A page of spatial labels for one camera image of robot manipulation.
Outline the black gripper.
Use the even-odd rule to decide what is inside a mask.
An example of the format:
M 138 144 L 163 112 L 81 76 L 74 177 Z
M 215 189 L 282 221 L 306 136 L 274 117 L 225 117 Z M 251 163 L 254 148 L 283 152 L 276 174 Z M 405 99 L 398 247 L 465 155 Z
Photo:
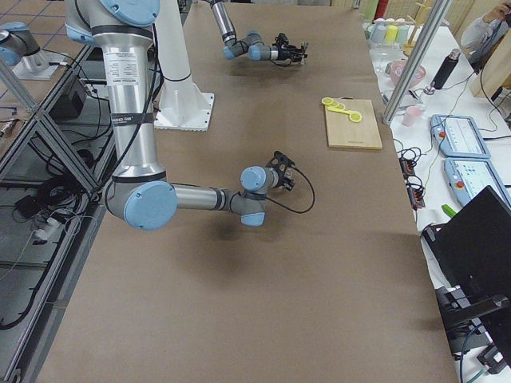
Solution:
M 306 55 L 304 56 L 294 56 L 293 54 L 305 54 L 307 52 L 307 47 L 305 45 L 298 46 L 292 46 L 292 45 L 282 45 L 278 46 L 277 48 L 278 61 L 286 61 L 289 60 L 292 63 L 304 63 L 305 59 L 307 58 Z
M 292 191 L 295 186 L 293 179 L 293 171 L 291 168 L 278 168 L 277 172 L 277 183 L 276 188 L 285 188 L 288 191 Z

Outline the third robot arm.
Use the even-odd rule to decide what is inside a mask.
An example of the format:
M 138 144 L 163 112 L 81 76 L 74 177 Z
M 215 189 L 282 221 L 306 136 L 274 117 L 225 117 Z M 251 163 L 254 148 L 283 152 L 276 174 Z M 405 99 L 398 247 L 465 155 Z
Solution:
M 1 59 L 21 80 L 48 81 L 58 64 L 51 65 L 50 57 L 23 22 L 1 25 Z

